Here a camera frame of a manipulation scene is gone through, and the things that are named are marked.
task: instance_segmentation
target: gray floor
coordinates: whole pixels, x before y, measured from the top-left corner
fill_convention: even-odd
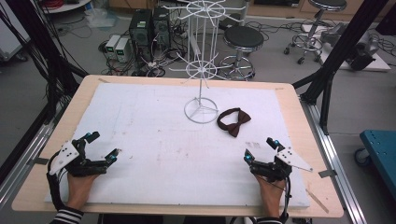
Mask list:
[[[76,21],[83,16],[82,10],[58,14],[53,17],[55,23]],[[281,25],[291,20],[270,20],[251,18],[260,23]],[[86,21],[74,23],[72,33],[61,37],[63,44],[85,70],[91,74],[101,74],[106,69],[106,60],[98,46],[112,34],[124,33],[129,20],[119,19],[116,26],[106,29],[85,26]],[[251,81],[293,83],[306,77],[320,67],[308,55],[304,64],[297,64],[301,50],[293,49],[290,55],[283,50],[290,42],[294,32],[280,30],[269,34],[269,40],[263,47],[250,54],[249,59],[256,67],[256,76]],[[396,38],[386,37],[396,43]],[[220,40],[219,57],[232,54]],[[386,63],[396,64],[396,59],[380,50],[378,55]],[[385,184],[374,167],[360,168],[353,159],[357,148],[363,147],[359,133],[367,129],[394,130],[396,127],[396,69],[384,72],[352,72],[339,70],[332,89],[332,101],[329,115],[329,132],[338,156],[343,163],[349,182],[355,191],[361,209],[368,223],[396,223],[394,207]],[[183,77],[180,73],[166,70],[165,77]],[[32,61],[26,63],[12,60],[0,66],[0,146],[2,164],[7,155],[17,145],[23,134],[46,103],[45,80],[38,74]],[[303,93],[306,87],[297,90]],[[45,223],[51,220],[53,213],[15,212],[10,208],[14,195],[0,211],[2,223]],[[97,215],[87,215],[83,223],[95,223]],[[168,217],[168,223],[178,223],[179,217]],[[341,218],[316,218],[314,223],[349,223],[347,215]]]

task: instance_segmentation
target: power supply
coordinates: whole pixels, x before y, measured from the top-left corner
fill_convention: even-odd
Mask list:
[[[157,36],[157,48],[158,49],[169,49],[171,48],[171,37],[170,37],[170,21],[169,21],[169,9],[164,7],[154,8],[154,28],[155,35]]]
[[[117,58],[120,63],[127,63],[132,57],[131,44],[129,38],[122,37],[119,40],[119,44],[116,46]]]
[[[116,46],[119,43],[121,36],[113,35],[106,44],[106,56],[108,59],[117,60]]]

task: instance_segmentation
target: stool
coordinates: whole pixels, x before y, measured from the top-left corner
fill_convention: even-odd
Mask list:
[[[249,59],[243,57],[243,53],[250,53],[262,47],[264,37],[262,34],[246,26],[233,26],[225,30],[224,42],[229,47],[236,49],[236,55],[224,58],[219,66],[223,67],[220,72],[228,79],[244,79],[254,77],[255,70]]]
[[[344,10],[344,8],[346,8],[347,6],[346,0],[308,0],[308,2],[312,6],[320,9],[320,11],[315,15],[316,20],[314,21],[314,24],[309,30],[309,33],[300,33],[295,35],[292,38],[291,43],[289,43],[283,51],[285,54],[289,54],[290,47],[296,46],[304,49],[304,55],[297,61],[298,64],[302,64],[304,62],[304,56],[308,51],[319,51],[319,54],[315,57],[314,60],[315,62],[319,62],[320,55],[322,53],[322,43],[314,37],[314,34],[318,28],[320,19],[325,10],[341,11]]]

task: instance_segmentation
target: robotic hand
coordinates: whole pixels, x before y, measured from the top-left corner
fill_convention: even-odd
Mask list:
[[[289,218],[288,205],[289,199],[291,198],[291,166],[305,169],[310,172],[312,172],[313,169],[295,151],[290,148],[285,149],[285,147],[283,147],[277,140],[274,141],[269,137],[266,142],[277,152],[273,162],[266,163],[256,161],[254,156],[247,149],[245,151],[244,160],[249,166],[249,170],[252,174],[266,177],[266,181],[269,183],[285,180],[285,207],[282,215],[280,216],[282,223],[285,223]]]
[[[267,144],[270,145],[271,148],[277,150],[277,152],[285,149],[278,141],[274,141],[270,137],[267,138]],[[252,174],[265,176],[270,183],[276,180],[285,180],[291,173],[291,166],[278,157],[274,157],[274,162],[269,163],[255,161],[254,156],[246,149],[244,160],[249,165]]]
[[[52,202],[57,210],[64,207],[59,191],[61,179],[57,176],[65,168],[72,176],[102,175],[117,160],[120,149],[113,149],[104,161],[91,161],[85,156],[86,142],[89,144],[99,137],[99,132],[87,133],[77,140],[67,141],[49,160],[47,179]]]

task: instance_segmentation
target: brown bow tie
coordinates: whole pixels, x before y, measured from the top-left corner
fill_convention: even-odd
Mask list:
[[[232,124],[226,125],[223,122],[221,122],[221,120],[225,116],[231,115],[233,112],[236,112],[236,111],[239,111],[237,123],[232,123]],[[232,135],[233,137],[236,137],[239,133],[239,126],[241,126],[241,124],[246,123],[250,120],[251,120],[250,116],[245,111],[241,110],[241,108],[233,108],[233,109],[226,110],[219,115],[218,125],[222,130],[228,131],[228,133],[230,135]]]

